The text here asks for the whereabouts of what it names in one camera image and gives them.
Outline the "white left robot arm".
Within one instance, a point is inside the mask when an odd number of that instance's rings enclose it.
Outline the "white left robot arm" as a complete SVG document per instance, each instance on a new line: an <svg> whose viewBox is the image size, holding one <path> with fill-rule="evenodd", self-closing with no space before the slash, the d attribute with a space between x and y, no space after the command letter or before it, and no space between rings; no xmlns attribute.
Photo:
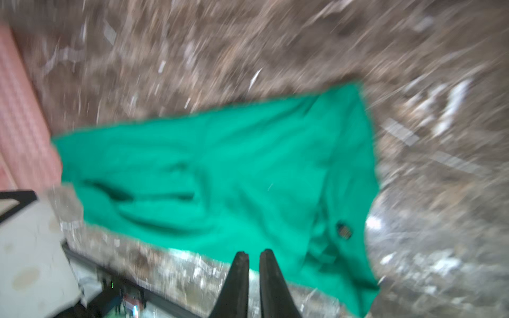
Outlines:
<svg viewBox="0 0 509 318"><path fill-rule="evenodd" d="M82 292L49 201L32 190L1 192L1 316L54 317Z"/></svg>

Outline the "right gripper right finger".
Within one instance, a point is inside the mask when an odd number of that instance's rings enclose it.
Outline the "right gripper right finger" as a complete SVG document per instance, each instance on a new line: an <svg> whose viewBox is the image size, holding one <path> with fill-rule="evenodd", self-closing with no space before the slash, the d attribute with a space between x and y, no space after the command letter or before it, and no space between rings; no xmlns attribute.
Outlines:
<svg viewBox="0 0 509 318"><path fill-rule="evenodd" d="M262 318L301 318L272 250L261 253L260 301Z"/></svg>

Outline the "green t-shirt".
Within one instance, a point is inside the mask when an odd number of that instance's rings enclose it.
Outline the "green t-shirt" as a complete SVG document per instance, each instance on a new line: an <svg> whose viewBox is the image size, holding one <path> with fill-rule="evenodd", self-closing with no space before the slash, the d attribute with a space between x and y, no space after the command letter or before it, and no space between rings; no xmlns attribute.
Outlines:
<svg viewBox="0 0 509 318"><path fill-rule="evenodd" d="M274 252L287 281L368 314L365 222L379 192L358 83L53 141L86 223L229 262Z"/></svg>

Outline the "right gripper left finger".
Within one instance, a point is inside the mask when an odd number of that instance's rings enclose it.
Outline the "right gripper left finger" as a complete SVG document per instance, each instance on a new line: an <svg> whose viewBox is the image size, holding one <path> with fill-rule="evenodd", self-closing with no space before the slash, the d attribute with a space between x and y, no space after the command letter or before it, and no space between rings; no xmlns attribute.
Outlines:
<svg viewBox="0 0 509 318"><path fill-rule="evenodd" d="M249 255L238 252L209 318L247 318L248 305Z"/></svg>

